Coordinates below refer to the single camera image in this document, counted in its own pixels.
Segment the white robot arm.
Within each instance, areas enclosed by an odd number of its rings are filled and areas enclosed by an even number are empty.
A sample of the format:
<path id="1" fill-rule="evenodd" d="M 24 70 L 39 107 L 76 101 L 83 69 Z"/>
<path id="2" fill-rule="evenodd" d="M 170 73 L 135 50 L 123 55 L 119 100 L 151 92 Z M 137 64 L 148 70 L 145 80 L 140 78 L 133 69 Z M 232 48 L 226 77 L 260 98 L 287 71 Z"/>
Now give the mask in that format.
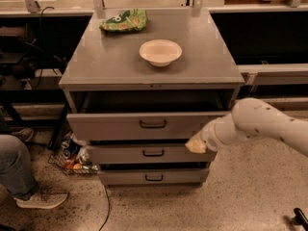
<path id="1" fill-rule="evenodd" d="M 230 144 L 265 137 L 282 141 L 308 156 L 308 122 L 280 112 L 265 101 L 245 98 L 230 114 L 215 118 L 187 142 L 192 153 L 219 151 Z"/>

